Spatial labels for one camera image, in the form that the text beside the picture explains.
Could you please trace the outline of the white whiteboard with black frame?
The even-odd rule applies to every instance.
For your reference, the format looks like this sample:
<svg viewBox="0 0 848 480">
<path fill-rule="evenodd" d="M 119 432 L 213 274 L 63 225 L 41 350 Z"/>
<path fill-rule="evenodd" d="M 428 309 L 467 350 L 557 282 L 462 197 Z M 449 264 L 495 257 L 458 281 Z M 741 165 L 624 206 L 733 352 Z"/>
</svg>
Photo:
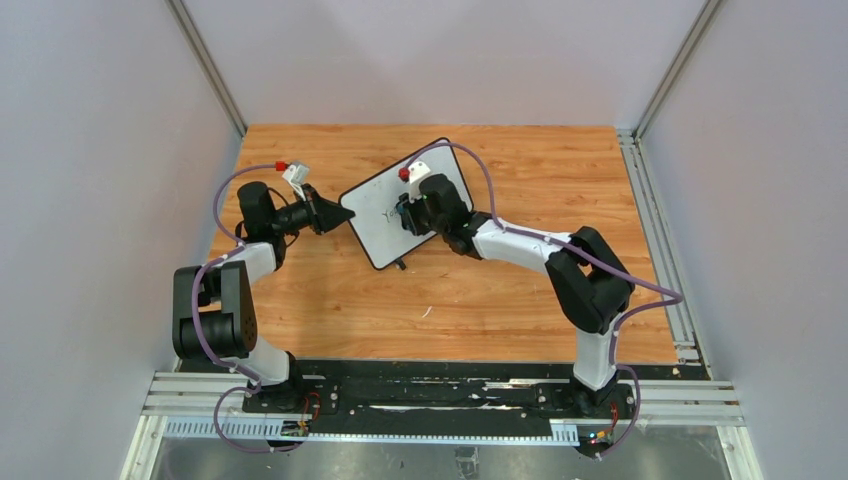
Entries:
<svg viewBox="0 0 848 480">
<path fill-rule="evenodd" d="M 446 137 L 432 141 L 430 144 L 434 148 L 423 153 L 419 160 L 434 173 L 444 174 L 457 187 L 466 206 L 472 209 L 474 202 L 467 182 L 456 153 L 447 145 L 448 142 Z M 408 185 L 399 178 L 398 171 L 411 158 L 411 155 L 407 155 L 339 197 L 340 205 L 355 213 L 349 224 L 369 263 L 376 270 L 394 265 L 397 260 L 436 236 L 432 231 L 418 236 L 404 229 L 401 215 L 396 210 L 400 196 L 408 192 Z"/>
</svg>

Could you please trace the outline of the blue and black eraser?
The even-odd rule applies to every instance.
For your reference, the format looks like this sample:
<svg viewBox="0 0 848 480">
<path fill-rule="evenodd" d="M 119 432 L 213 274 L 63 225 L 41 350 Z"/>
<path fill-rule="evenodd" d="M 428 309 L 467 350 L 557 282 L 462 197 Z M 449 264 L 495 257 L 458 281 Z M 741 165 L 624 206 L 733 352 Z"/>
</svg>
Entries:
<svg viewBox="0 0 848 480">
<path fill-rule="evenodd" d="M 421 236 L 424 234 L 420 222 L 418 221 L 416 202 L 410 198 L 408 193 L 404 193 L 399 196 L 395 210 L 400 218 L 403 230 L 415 236 Z"/>
</svg>

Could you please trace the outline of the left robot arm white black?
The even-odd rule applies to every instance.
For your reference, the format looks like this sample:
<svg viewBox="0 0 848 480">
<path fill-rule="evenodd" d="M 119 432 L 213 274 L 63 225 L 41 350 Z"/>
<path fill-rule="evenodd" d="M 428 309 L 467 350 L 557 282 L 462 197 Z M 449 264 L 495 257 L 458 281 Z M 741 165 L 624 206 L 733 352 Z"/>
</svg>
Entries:
<svg viewBox="0 0 848 480">
<path fill-rule="evenodd" d="M 277 272 L 288 237 L 304 229 L 328 233 L 354 218 L 354 211 L 323 198 L 309 184 L 303 197 L 276 207 L 272 189 L 254 181 L 237 191 L 243 216 L 235 249 L 208 265 L 182 267 L 173 276 L 172 343 L 183 360 L 209 360 L 248 379 L 260 404 L 282 412 L 309 398 L 295 356 L 272 346 L 258 332 L 252 286 Z"/>
</svg>

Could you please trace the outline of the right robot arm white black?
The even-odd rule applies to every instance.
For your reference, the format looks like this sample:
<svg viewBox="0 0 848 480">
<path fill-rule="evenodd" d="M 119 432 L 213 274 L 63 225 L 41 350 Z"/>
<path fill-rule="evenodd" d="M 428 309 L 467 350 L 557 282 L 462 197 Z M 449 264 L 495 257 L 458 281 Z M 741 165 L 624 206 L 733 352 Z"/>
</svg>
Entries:
<svg viewBox="0 0 848 480">
<path fill-rule="evenodd" d="M 399 178 L 408 187 L 396 205 L 403 229 L 416 236 L 435 233 L 461 256 L 548 276 L 577 332 L 572 394 L 584 403 L 606 401 L 617 381 L 613 323 L 627 309 L 635 286 L 624 275 L 612 274 L 623 266 L 600 233 L 590 227 L 575 234 L 521 230 L 470 209 L 443 174 L 414 176 L 403 168 Z"/>
</svg>

